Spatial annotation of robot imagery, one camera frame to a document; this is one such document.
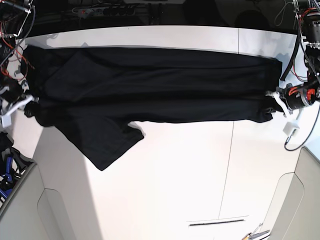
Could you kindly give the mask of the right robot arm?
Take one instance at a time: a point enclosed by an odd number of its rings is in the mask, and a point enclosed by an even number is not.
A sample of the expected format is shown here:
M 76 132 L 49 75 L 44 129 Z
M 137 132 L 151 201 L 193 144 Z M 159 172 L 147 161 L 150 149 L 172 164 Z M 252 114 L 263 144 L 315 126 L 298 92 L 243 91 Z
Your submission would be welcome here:
M 35 98 L 27 93 L 27 75 L 34 69 L 23 56 L 22 43 L 30 34 L 36 18 L 32 0 L 0 2 L 0 123 L 12 124 L 12 114 Z

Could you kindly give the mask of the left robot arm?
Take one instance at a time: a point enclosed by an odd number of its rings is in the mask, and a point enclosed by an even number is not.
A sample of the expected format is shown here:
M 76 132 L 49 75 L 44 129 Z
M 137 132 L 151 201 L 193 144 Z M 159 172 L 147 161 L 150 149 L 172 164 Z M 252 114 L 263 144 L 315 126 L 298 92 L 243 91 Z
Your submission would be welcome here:
M 277 87 L 274 92 L 267 91 L 280 106 L 284 116 L 290 121 L 294 110 L 312 106 L 320 100 L 320 2 L 318 0 L 293 0 L 297 36 L 293 53 L 280 80 L 286 80 L 289 72 L 301 81 L 300 85 L 288 83 L 285 88 Z M 298 50 L 302 50 L 307 76 L 298 76 L 295 60 Z

